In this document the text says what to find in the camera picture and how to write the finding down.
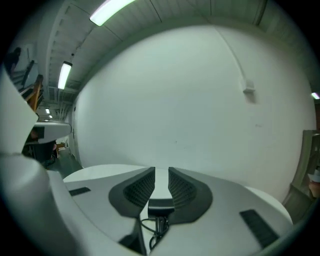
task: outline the white table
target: white table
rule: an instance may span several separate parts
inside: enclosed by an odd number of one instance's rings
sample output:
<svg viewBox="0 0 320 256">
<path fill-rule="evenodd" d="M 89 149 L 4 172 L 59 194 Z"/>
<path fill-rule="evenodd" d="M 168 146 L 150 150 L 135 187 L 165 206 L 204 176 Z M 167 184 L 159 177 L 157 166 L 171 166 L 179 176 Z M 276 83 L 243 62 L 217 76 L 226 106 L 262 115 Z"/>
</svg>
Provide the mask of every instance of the white table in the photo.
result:
<svg viewBox="0 0 320 256">
<path fill-rule="evenodd" d="M 128 164 L 102 164 L 102 165 L 95 165 L 91 167 L 87 167 L 81 170 L 78 170 L 66 178 L 63 179 L 65 183 L 68 182 L 77 182 L 77 181 L 85 181 L 85 180 L 94 180 L 99 178 L 105 178 L 113 175 L 124 174 L 127 172 L 131 172 L 137 169 L 145 168 L 146 166 L 138 166 L 138 165 L 128 165 Z M 168 170 L 167 169 L 160 169 L 155 168 L 155 188 L 150 198 L 152 199 L 167 199 L 172 198 L 169 190 L 168 190 Z M 274 197 L 271 195 L 258 190 L 252 187 L 246 187 L 252 193 L 256 194 L 262 200 L 273 206 L 277 209 L 280 213 L 282 213 L 291 223 L 292 220 L 290 218 L 289 213 L 285 209 L 285 207 Z M 140 214 L 140 219 L 147 219 L 148 218 L 148 204 L 145 205 L 144 209 Z M 155 222 L 154 221 L 145 221 L 144 224 L 151 229 L 155 229 Z M 150 252 L 149 250 L 149 240 L 151 239 L 153 233 L 151 231 L 142 228 L 143 238 L 145 248 L 147 253 Z"/>
</svg>

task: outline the black cable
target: black cable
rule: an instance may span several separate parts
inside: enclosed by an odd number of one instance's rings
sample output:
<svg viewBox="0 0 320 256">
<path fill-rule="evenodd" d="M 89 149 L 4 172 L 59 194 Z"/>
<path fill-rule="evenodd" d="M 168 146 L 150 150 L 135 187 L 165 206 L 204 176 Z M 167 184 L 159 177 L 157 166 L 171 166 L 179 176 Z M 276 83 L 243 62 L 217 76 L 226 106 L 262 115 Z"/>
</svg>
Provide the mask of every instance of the black cable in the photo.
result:
<svg viewBox="0 0 320 256">
<path fill-rule="evenodd" d="M 154 221 L 153 219 L 149 219 L 149 218 L 145 218 L 143 220 L 141 220 L 141 226 L 143 226 L 145 229 L 153 232 L 153 236 L 151 237 L 150 241 L 149 241 L 149 248 L 150 251 L 155 248 L 155 246 L 159 243 L 159 241 L 162 239 L 162 237 L 166 234 L 166 232 L 169 230 L 169 222 L 168 219 L 165 218 L 166 222 L 165 222 L 165 230 L 163 232 L 158 232 L 156 230 L 153 230 L 152 228 L 146 226 L 143 224 L 144 221 Z M 153 240 L 156 239 L 155 244 L 152 246 L 152 242 Z"/>
<path fill-rule="evenodd" d="M 149 241 L 149 249 L 150 249 L 150 251 L 153 249 L 153 247 L 152 247 L 152 241 L 154 240 L 154 236 L 153 237 L 151 237 L 151 239 L 150 239 L 150 241 Z"/>
<path fill-rule="evenodd" d="M 146 226 L 145 224 L 143 224 L 144 221 L 153 221 L 153 219 L 149 219 L 149 218 L 145 218 L 143 220 L 141 220 L 141 226 L 144 227 L 146 230 L 149 230 L 155 234 L 160 234 L 158 231 L 153 230 L 152 228 Z"/>
</svg>

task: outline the fluorescent light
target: fluorescent light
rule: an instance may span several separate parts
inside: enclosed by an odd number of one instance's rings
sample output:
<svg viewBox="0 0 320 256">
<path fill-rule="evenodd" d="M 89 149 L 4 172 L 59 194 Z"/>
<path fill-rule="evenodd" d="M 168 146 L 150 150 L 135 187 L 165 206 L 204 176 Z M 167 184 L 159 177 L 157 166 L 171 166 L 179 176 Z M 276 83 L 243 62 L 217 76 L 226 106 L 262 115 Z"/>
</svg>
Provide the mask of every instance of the fluorescent light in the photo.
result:
<svg viewBox="0 0 320 256">
<path fill-rule="evenodd" d="M 318 95 L 317 93 L 315 93 L 315 92 L 311 93 L 311 95 L 312 95 L 312 97 L 314 97 L 316 100 L 319 100 L 319 99 L 320 99 L 319 95 Z"/>
<path fill-rule="evenodd" d="M 59 77 L 59 83 L 58 83 L 59 89 L 63 90 L 65 88 L 71 67 L 72 67 L 71 63 L 66 61 L 63 62 L 61 72 L 60 72 L 60 77 Z"/>
<path fill-rule="evenodd" d="M 91 15 L 90 20 L 98 26 L 101 26 L 115 13 L 133 1 L 134 0 L 106 0 L 98 9 L 95 10 Z"/>
</svg>

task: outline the ceiling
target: ceiling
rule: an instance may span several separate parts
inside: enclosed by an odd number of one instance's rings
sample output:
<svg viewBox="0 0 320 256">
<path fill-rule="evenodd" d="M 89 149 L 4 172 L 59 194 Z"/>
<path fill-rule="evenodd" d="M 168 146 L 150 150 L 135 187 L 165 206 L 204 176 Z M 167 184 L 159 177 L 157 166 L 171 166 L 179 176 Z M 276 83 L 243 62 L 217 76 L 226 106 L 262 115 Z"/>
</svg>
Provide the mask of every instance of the ceiling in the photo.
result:
<svg viewBox="0 0 320 256">
<path fill-rule="evenodd" d="M 61 106 L 58 105 L 56 102 L 52 100 L 47 100 L 45 104 L 40 104 L 40 106 L 37 108 L 36 113 L 39 115 L 39 118 L 41 120 L 64 120 L 67 114 L 67 108 L 63 108 L 60 110 Z"/>
<path fill-rule="evenodd" d="M 131 35 L 157 23 L 180 17 L 221 17 L 259 27 L 294 52 L 312 91 L 320 91 L 319 66 L 308 44 L 290 19 L 271 0 L 136 0 L 102 26 L 90 21 L 104 0 L 66 0 L 55 17 L 46 56 L 47 95 L 43 106 L 56 104 L 59 119 L 71 107 L 90 71 L 110 50 Z M 72 62 L 64 90 L 58 89 L 63 61 Z"/>
</svg>

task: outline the black grille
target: black grille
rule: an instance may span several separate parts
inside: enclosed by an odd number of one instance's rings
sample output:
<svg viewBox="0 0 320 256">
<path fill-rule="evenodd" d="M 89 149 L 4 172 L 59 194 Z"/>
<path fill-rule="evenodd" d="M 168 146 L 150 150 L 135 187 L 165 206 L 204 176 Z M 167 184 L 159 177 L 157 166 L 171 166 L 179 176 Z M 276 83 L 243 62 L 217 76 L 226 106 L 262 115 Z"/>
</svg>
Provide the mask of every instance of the black grille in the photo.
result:
<svg viewBox="0 0 320 256">
<path fill-rule="evenodd" d="M 175 209 L 188 205 L 197 195 L 197 190 L 194 185 L 171 171 L 169 172 L 168 188 L 172 195 Z"/>
<path fill-rule="evenodd" d="M 124 197 L 134 205 L 143 208 L 155 189 L 155 174 L 149 173 L 142 179 L 127 186 L 123 193 Z"/>
</svg>

